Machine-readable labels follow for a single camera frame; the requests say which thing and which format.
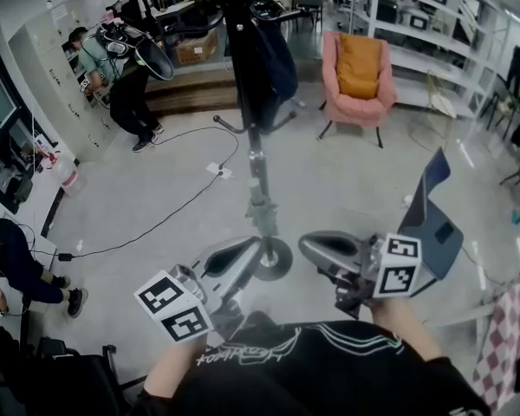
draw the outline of pink checkered fabric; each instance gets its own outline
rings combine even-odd
[[[491,407],[499,410],[514,396],[516,364],[520,358],[520,281],[496,301],[489,331],[472,376],[473,386]]]

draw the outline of cardboard box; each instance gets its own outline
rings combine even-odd
[[[177,58],[182,65],[208,60],[216,52],[218,33],[210,29],[202,38],[188,38],[175,47]]]

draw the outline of wooden step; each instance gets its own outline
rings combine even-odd
[[[237,89],[221,87],[180,91],[147,100],[146,104],[157,116],[236,109]]]
[[[146,98],[195,91],[205,88],[230,88],[235,86],[233,70],[225,69],[176,75],[170,81],[150,80],[146,86]]]

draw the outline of tripod base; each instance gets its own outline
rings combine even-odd
[[[256,271],[254,271],[254,277],[265,282],[281,279],[289,272],[293,264],[291,248],[283,240],[270,237],[270,242],[273,248],[273,257],[269,258],[264,252]]]

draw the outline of pink armchair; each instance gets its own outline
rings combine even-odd
[[[354,123],[361,127],[375,127],[378,144],[380,148],[383,148],[380,137],[380,123],[384,120],[386,111],[397,101],[397,94],[393,86],[389,45],[387,42],[379,40],[381,42],[381,58],[377,97],[367,101],[354,99],[339,92],[335,68],[341,48],[340,35],[340,32],[332,31],[324,31],[323,33],[322,76],[326,101],[322,103],[320,109],[325,108],[328,124],[318,136],[318,140],[323,138],[334,121]]]

